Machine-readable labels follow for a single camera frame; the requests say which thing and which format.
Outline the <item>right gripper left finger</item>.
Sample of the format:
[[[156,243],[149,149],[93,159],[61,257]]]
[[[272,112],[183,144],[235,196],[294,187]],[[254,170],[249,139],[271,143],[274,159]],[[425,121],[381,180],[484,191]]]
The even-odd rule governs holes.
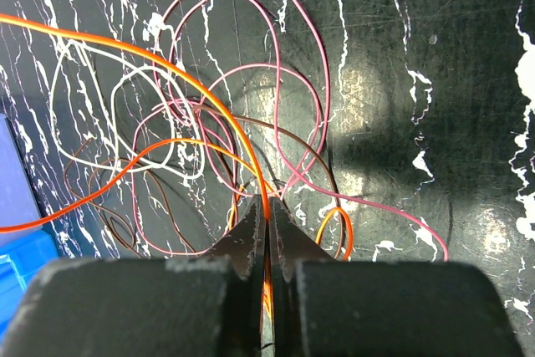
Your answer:
[[[238,224],[196,260],[196,269],[231,273],[243,281],[264,277],[267,221],[262,199],[253,196]]]

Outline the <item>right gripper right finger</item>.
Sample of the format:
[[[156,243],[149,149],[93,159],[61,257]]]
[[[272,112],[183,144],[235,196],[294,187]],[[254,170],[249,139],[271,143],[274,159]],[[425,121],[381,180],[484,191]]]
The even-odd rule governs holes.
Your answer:
[[[270,197],[269,207],[271,264],[287,283],[293,278],[297,262],[334,260],[296,225],[290,211],[279,198]]]

